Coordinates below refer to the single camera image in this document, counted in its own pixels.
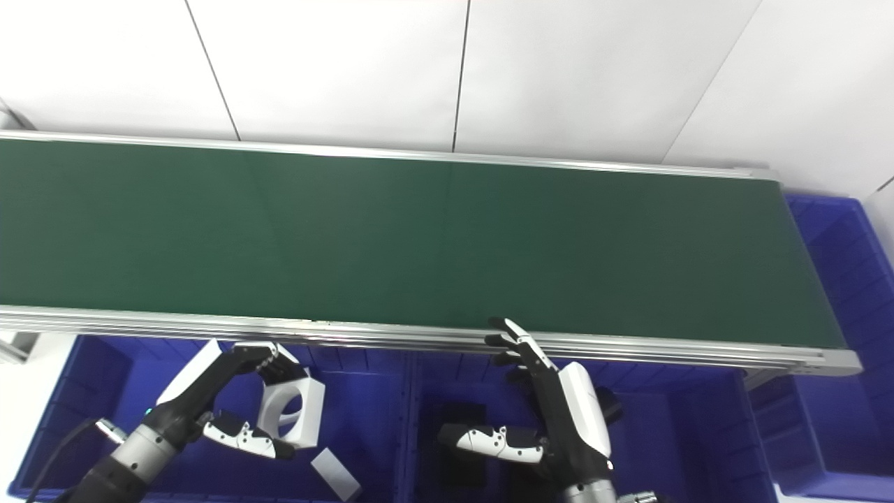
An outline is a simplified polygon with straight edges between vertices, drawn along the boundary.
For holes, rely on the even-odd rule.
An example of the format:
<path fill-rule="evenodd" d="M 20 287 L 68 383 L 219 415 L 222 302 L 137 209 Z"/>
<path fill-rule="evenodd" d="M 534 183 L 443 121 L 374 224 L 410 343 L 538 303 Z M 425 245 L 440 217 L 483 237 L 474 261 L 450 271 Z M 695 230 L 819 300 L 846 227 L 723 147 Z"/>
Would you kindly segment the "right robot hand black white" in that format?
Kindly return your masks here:
<path fill-rule="evenodd" d="M 489 318 L 495 334 L 489 347 L 501 347 L 497 366 L 514 365 L 512 378 L 529 380 L 545 435 L 507 425 L 445 423 L 438 442 L 449 448 L 536 466 L 568 500 L 613 501 L 612 442 L 608 420 L 588 371 L 571 362 L 550 360 L 533 335 L 506 317 Z"/>

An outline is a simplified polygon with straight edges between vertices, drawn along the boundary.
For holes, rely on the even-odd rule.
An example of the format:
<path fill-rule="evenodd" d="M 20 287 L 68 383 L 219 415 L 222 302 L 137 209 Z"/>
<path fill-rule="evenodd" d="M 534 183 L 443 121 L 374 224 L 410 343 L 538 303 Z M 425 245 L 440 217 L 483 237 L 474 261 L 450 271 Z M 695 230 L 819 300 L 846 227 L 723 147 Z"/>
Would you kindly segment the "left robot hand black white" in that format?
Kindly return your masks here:
<path fill-rule="evenodd" d="M 215 398 L 236 376 L 256 373 L 262 394 L 256 422 L 214 410 Z M 263 458 L 288 460 L 316 448 L 325 385 L 284 346 L 237 342 L 227 351 L 210 340 L 183 367 L 147 414 L 159 437 L 182 450 L 199 436 Z"/>

